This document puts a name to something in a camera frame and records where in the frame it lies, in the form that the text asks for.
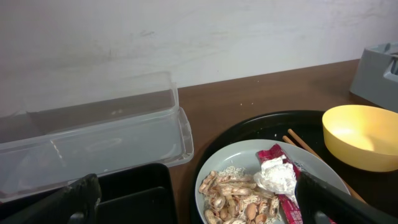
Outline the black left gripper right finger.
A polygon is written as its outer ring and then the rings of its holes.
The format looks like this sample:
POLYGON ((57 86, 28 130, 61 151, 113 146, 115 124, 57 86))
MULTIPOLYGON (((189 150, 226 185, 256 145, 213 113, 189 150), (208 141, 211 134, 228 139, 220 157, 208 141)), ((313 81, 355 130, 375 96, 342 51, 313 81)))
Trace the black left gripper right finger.
POLYGON ((331 221, 337 224, 397 224, 396 217, 359 201, 308 172, 300 174, 295 196, 304 224, 331 221))

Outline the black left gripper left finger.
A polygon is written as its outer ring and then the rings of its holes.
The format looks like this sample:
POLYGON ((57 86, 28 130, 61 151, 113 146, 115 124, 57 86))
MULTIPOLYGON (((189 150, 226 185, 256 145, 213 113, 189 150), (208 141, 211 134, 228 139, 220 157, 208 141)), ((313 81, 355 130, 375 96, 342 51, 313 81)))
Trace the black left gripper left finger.
POLYGON ((96 223, 100 182, 88 174, 70 185, 1 205, 1 223, 96 223))

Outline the red snack wrapper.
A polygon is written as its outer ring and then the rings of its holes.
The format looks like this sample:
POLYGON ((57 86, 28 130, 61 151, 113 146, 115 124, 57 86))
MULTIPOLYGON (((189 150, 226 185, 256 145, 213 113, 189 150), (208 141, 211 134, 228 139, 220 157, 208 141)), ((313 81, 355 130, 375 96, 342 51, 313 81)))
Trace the red snack wrapper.
MULTIPOLYGON (((267 160, 274 159, 276 157, 280 157, 282 155, 286 155, 284 150, 278 145, 273 145, 269 150, 262 150, 256 153, 257 158, 261 162, 261 164, 267 160)), ((294 172, 296 175, 296 179, 298 181, 301 170, 298 168, 288 157, 284 159, 284 162, 289 162, 294 167, 294 172)), ((285 217, 289 223, 303 223, 303 218, 301 211, 299 209, 299 205, 294 204, 287 196, 285 195, 277 195, 277 199, 282 205, 282 209, 284 211, 285 217)))

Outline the wooden chopstick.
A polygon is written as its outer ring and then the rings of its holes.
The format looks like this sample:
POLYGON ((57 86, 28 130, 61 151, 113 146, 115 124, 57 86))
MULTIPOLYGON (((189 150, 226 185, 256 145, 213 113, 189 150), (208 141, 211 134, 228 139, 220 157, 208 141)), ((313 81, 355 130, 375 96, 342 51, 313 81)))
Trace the wooden chopstick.
POLYGON ((303 139, 301 139, 292 129, 288 129, 287 132, 295 141, 306 151, 316 156, 321 161, 323 160, 303 139))
MULTIPOLYGON (((286 143, 291 144, 291 145, 293 145, 293 146, 296 146, 296 144, 295 144, 293 141, 291 141, 287 136, 283 136, 282 139, 283 139, 286 143)), ((366 203, 366 202, 364 201, 364 199, 361 198, 360 195, 357 194, 357 193, 356 193, 344 180, 343 180, 343 183, 345 184, 346 188, 349 190, 350 195, 351 195, 352 197, 354 197, 354 198, 356 198, 356 199, 362 201, 363 203, 366 203)))

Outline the white tissue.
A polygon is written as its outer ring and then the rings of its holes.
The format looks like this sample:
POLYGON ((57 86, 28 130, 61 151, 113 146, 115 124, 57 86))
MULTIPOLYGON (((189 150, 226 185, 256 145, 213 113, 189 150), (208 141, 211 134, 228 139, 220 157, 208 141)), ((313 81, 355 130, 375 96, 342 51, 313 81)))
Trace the white tissue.
POLYGON ((289 162, 284 162, 287 157, 282 155, 261 164, 261 171, 253 175, 258 187, 278 195, 287 196, 294 204, 298 205, 295 196, 297 179, 294 167, 289 162))

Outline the grey ceramic plate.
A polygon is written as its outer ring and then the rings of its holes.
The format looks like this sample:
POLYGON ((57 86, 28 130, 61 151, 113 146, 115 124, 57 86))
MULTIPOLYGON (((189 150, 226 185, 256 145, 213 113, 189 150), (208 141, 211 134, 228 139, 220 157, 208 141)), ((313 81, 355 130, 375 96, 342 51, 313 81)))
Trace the grey ceramic plate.
POLYGON ((205 163, 200 168, 195 179, 195 207, 192 210, 197 213, 197 217, 192 218, 192 221, 196 220, 199 223, 206 222, 204 215, 205 196, 199 193, 198 189, 203 179, 211 171, 221 171, 230 166, 234 166, 236 168, 243 168, 246 174, 255 174, 261 169, 261 163, 257 158, 257 152, 268 150, 275 144, 278 144, 284 150, 291 161, 298 163, 308 173, 324 180, 347 194, 349 193, 349 190, 339 175, 329 165, 308 151, 275 140, 252 139, 240 141, 219 149, 211 155, 210 158, 205 159, 205 163))

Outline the yellow bowl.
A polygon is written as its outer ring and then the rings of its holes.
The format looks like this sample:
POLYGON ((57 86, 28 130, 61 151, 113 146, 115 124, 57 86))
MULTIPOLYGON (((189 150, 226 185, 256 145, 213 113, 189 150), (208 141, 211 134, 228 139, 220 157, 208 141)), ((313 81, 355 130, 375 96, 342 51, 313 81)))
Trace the yellow bowl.
POLYGON ((397 113, 343 105, 322 116, 325 146, 337 159, 371 172, 397 170, 397 113))

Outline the peanut shells and rice pile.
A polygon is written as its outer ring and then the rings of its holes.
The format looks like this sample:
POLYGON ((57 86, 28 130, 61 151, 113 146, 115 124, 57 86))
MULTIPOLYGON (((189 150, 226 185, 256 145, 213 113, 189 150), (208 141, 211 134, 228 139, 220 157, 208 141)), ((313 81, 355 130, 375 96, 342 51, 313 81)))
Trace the peanut shells and rice pile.
POLYGON ((278 196, 261 189, 243 168, 210 171, 198 193, 204 199, 201 214, 209 224, 273 224, 282 219, 278 196))

